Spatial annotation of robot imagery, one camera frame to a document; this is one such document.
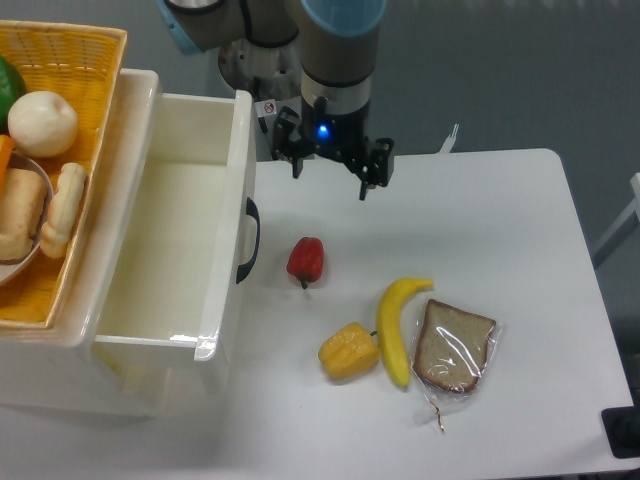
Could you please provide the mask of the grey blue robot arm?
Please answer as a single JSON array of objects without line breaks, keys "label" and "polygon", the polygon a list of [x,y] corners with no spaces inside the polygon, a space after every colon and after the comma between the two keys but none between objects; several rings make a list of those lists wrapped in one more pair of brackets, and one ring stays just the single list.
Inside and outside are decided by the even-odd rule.
[{"label": "grey blue robot arm", "polygon": [[385,187],[394,142],[367,133],[383,1],[160,1],[157,8],[185,55],[215,50],[223,80],[263,111],[273,159],[319,156],[360,181],[359,197]]}]

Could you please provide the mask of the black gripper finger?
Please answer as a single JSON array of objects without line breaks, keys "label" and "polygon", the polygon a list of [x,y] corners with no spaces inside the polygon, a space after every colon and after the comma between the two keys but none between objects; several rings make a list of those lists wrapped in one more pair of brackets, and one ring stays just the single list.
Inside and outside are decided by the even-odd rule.
[{"label": "black gripper finger", "polygon": [[345,166],[360,180],[361,201],[369,190],[389,185],[394,172],[394,145],[394,140],[388,137],[374,141],[364,138],[345,154]]},{"label": "black gripper finger", "polygon": [[303,132],[300,116],[290,107],[283,106],[274,121],[271,152],[291,165],[292,177],[302,173],[304,159],[315,150],[314,143]]}]

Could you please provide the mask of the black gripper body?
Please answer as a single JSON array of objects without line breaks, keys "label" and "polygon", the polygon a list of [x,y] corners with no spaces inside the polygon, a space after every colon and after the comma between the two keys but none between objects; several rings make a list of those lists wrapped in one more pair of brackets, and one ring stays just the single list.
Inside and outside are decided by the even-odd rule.
[{"label": "black gripper body", "polygon": [[297,150],[300,157],[317,154],[340,162],[363,163],[367,158],[367,136],[370,102],[358,110],[336,114],[329,112],[329,102],[320,101],[320,107],[301,99],[300,139]]}]

